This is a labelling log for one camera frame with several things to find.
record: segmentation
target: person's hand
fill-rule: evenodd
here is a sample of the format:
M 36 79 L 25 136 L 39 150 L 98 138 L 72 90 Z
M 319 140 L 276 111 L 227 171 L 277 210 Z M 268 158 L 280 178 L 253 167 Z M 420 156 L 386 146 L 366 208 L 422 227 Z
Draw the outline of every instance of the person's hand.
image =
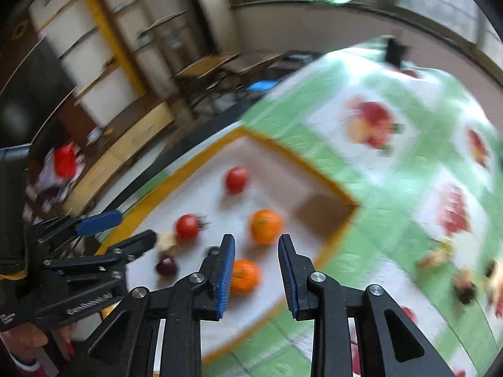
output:
M 59 333 L 69 343 L 74 330 L 74 325 L 67 325 L 60 328 Z M 32 323 L 24 323 L 2 333 L 2 340 L 6 349 L 24 364 L 33 363 L 33 349 L 45 346 L 49 341 L 45 333 Z

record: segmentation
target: shelf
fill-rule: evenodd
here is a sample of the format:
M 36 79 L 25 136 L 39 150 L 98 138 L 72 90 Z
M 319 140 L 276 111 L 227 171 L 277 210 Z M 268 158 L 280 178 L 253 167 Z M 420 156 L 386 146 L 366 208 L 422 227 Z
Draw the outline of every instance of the shelf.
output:
M 97 33 L 97 28 L 94 27 L 93 29 L 89 30 L 86 32 L 82 37 L 80 37 L 77 41 L 75 41 L 65 52 L 63 52 L 58 59 L 62 60 L 64 57 L 66 57 L 77 45 L 81 44 L 85 40 L 87 40 L 90 36 L 94 35 Z
M 102 80 L 104 80 L 107 76 L 109 76 L 112 72 L 114 72 L 116 69 L 119 69 L 120 65 L 117 61 L 112 62 L 102 73 L 99 77 L 97 77 L 93 82 L 91 82 L 89 85 L 87 85 L 84 89 L 79 92 L 77 95 L 77 99 L 81 99 L 85 94 L 87 94 L 91 89 L 93 89 L 98 83 L 100 83 Z
M 41 32 L 45 27 L 47 27 L 59 14 L 61 14 L 64 10 L 70 7 L 73 3 L 76 3 L 78 0 L 68 0 L 66 3 L 64 3 L 59 10 L 57 10 L 51 17 L 44 23 L 42 24 L 38 29 L 35 31 L 37 34 Z
M 129 4 L 126 4 L 126 5 L 121 5 L 121 4 L 118 4 L 116 7 L 114 7 L 112 10 L 110 10 L 112 12 L 112 14 L 120 14 L 121 12 L 127 10 L 128 8 L 131 8 L 133 6 L 135 6 L 137 3 L 139 3 L 140 0 L 133 0 L 132 2 L 130 2 Z

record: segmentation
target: drawer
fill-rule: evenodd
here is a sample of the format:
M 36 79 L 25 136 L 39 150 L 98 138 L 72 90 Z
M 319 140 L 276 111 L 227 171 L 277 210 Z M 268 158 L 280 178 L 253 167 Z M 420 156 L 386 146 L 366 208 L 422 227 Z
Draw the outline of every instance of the drawer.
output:
M 110 148 L 110 151 L 126 162 L 173 120 L 172 113 L 163 102 L 125 132 Z
M 72 216 L 79 215 L 122 164 L 118 157 L 107 151 L 72 189 L 63 203 L 64 211 Z

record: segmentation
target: wall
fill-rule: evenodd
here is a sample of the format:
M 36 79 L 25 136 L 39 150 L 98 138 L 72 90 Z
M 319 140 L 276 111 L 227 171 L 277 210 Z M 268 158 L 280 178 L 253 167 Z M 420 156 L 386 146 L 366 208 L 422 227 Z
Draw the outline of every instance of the wall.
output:
M 244 51 L 329 52 L 375 36 L 401 33 L 402 42 L 411 47 L 408 60 L 457 77 L 503 132 L 503 90 L 499 85 L 464 56 L 413 27 L 349 8 L 296 3 L 243 6 L 234 12 Z
M 200 0 L 220 52 L 239 52 L 240 39 L 228 0 Z

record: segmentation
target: black gripper frame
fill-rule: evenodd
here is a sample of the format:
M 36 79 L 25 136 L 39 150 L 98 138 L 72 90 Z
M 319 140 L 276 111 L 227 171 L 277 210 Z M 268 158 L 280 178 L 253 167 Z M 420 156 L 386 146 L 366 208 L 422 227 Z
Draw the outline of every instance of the black gripper frame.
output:
M 160 377 L 200 377 L 200 321 L 221 317 L 218 285 L 229 249 L 234 261 L 235 241 L 227 234 L 219 253 L 206 257 L 199 272 L 158 291 L 133 289 L 58 377 L 151 377 L 161 319 L 165 326 Z
M 46 259 L 36 276 L 28 277 L 29 292 L 13 307 L 0 308 L 0 331 L 25 322 L 48 331 L 119 301 L 127 295 L 126 264 L 151 249 L 156 240 L 154 231 L 147 230 L 102 256 Z
M 414 322 L 384 289 L 341 286 L 316 272 L 308 257 L 297 255 L 288 234 L 278 246 L 283 274 L 291 267 L 293 292 L 287 292 L 294 317 L 314 320 L 311 377 L 352 377 L 348 318 L 354 318 L 362 377 L 453 377 L 449 366 Z M 297 304 L 291 305 L 292 298 Z

